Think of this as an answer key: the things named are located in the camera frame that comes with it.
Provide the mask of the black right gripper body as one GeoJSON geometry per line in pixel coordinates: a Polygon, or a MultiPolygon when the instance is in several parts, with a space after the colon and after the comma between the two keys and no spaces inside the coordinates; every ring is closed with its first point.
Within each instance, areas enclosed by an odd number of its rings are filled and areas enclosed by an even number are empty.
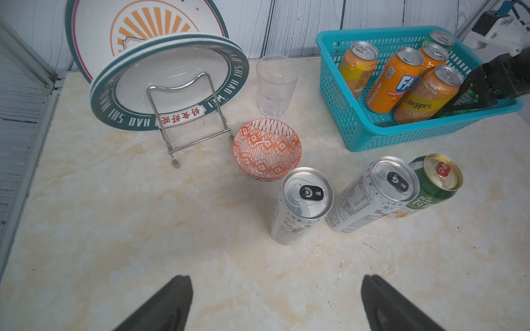
{"type": "Polygon", "coordinates": [[[469,88],[479,98],[479,106],[474,111],[495,106],[503,99],[517,99],[528,95],[529,49],[514,57],[508,53],[499,55],[472,70],[449,104],[469,88]]]}

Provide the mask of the silver white drink can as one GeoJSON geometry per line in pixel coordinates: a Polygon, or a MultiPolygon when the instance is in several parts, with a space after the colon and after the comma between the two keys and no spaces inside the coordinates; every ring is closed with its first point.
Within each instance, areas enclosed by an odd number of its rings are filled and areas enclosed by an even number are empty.
{"type": "Polygon", "coordinates": [[[291,245],[309,233],[330,212],[334,191],[324,174],[299,167],[282,181],[275,203],[270,233],[274,240],[291,245]]]}

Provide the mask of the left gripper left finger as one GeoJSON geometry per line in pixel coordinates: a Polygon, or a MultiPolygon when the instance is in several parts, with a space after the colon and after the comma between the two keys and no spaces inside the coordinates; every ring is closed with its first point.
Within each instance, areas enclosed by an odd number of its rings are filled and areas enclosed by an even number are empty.
{"type": "Polygon", "coordinates": [[[184,330],[192,301],[191,278],[175,276],[115,330],[184,330]]]}

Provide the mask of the orange Schweppes can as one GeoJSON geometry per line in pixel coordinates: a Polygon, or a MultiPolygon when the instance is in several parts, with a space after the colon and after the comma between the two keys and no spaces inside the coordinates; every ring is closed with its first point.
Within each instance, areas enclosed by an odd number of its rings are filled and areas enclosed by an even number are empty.
{"type": "Polygon", "coordinates": [[[429,70],[394,112],[397,124],[432,118],[457,95],[464,77],[455,68],[439,65],[429,70]]]}

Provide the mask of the green soda can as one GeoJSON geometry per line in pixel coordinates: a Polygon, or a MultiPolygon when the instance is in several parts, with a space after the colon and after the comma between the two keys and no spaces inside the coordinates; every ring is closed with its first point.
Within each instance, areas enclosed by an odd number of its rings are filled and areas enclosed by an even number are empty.
{"type": "Polygon", "coordinates": [[[435,118],[451,117],[459,114],[472,113],[479,106],[479,98],[472,89],[466,90],[459,98],[451,103],[446,105],[442,110],[440,110],[435,118]]]}

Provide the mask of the green white gold-top can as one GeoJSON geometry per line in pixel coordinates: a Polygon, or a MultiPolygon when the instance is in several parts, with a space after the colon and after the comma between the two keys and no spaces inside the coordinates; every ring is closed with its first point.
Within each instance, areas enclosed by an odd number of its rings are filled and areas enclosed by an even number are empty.
{"type": "Polygon", "coordinates": [[[443,154],[433,153],[417,157],[409,165],[420,181],[418,196],[399,210],[386,215],[387,217],[403,218],[446,201],[453,197],[463,184],[460,168],[443,154]]]}

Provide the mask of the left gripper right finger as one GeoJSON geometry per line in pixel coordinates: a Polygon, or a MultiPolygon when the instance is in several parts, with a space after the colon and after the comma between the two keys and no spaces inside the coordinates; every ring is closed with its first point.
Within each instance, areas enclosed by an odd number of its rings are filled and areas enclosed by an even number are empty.
{"type": "Polygon", "coordinates": [[[365,275],[361,297],[371,330],[444,330],[379,275],[365,275]]]}

